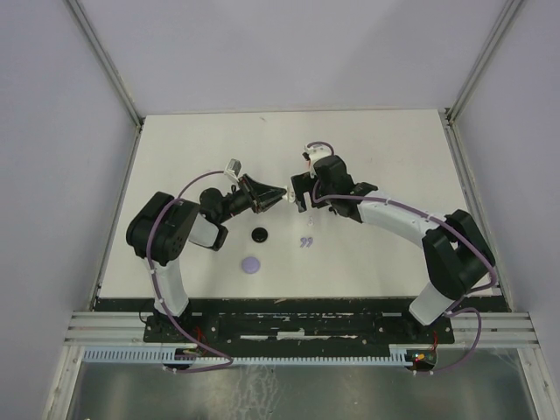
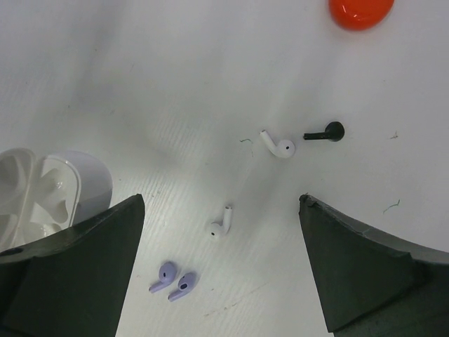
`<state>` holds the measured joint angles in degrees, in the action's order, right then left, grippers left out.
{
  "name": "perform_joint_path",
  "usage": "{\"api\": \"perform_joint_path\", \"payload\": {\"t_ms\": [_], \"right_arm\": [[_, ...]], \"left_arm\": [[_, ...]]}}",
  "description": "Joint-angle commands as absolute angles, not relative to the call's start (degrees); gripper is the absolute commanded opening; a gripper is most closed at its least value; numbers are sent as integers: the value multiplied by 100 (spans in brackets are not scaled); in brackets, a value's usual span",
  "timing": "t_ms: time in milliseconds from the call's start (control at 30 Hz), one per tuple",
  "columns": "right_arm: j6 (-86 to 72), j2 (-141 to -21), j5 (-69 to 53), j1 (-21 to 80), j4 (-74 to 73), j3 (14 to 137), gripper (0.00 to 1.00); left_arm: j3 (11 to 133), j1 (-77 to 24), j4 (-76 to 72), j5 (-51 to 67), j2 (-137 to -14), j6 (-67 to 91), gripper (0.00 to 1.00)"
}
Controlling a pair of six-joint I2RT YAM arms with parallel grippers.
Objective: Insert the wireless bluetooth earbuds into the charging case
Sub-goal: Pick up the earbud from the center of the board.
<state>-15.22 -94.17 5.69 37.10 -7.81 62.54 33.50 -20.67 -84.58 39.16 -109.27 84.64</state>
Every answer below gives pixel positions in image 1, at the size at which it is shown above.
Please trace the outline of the white earbud charging case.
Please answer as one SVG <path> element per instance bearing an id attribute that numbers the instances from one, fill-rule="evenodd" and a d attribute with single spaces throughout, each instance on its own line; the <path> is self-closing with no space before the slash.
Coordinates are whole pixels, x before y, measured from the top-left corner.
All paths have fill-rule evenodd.
<path id="1" fill-rule="evenodd" d="M 295 193 L 294 193 L 294 191 L 292 190 L 291 187 L 288 186 L 286 188 L 286 192 L 283 195 L 283 199 L 286 200 L 289 203 L 293 203 L 295 201 Z"/>

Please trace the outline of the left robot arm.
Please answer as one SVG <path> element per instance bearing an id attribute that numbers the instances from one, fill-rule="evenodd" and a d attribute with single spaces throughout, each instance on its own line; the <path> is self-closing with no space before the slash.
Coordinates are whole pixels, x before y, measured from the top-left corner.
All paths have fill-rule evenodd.
<path id="1" fill-rule="evenodd" d="M 179 264 L 185 245 L 190 242 L 218 251 L 228 236 L 226 221 L 247 210 L 264 213 L 287 194 L 285 188 L 259 183 L 244 174 L 231 192 L 207 188 L 197 202 L 155 192 L 133 218 L 125 239 L 144 261 L 154 290 L 154 309 L 168 315 L 163 329 L 173 340 L 186 340 L 193 333 L 193 319 L 184 314 L 189 298 Z"/>

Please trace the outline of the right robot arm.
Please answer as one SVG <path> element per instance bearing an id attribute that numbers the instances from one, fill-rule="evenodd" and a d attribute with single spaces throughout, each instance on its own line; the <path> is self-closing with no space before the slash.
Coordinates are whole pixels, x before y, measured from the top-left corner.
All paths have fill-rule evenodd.
<path id="1" fill-rule="evenodd" d="M 467 295 L 495 286 L 494 254 L 468 212 L 436 215 L 392 199 L 375 185 L 356 183 L 345 162 L 324 147 L 309 147 L 303 157 L 307 171 L 291 179 L 299 212 L 328 207 L 338 216 L 382 228 L 423 251 L 429 281 L 402 319 L 405 338 L 425 340 L 433 332 L 433 323 Z M 486 286 L 480 284 L 483 277 L 489 279 Z"/>

